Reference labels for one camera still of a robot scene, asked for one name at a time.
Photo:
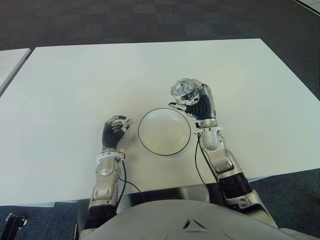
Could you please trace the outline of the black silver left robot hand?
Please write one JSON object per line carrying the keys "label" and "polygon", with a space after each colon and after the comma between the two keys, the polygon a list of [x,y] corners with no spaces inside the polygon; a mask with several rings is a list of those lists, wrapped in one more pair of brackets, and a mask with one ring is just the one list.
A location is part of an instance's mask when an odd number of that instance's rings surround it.
{"label": "black silver left robot hand", "polygon": [[132,119],[123,115],[115,115],[108,119],[102,132],[102,151],[107,149],[116,150],[118,143],[124,137],[126,131],[131,127]]}

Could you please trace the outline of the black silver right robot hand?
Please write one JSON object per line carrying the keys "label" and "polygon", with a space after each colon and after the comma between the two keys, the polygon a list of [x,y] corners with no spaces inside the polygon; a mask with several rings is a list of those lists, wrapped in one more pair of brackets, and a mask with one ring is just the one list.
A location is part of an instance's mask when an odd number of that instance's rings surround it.
{"label": "black silver right robot hand", "polygon": [[215,104],[208,85],[190,78],[178,80],[170,90],[174,102],[168,105],[185,112],[197,120],[216,118]]}

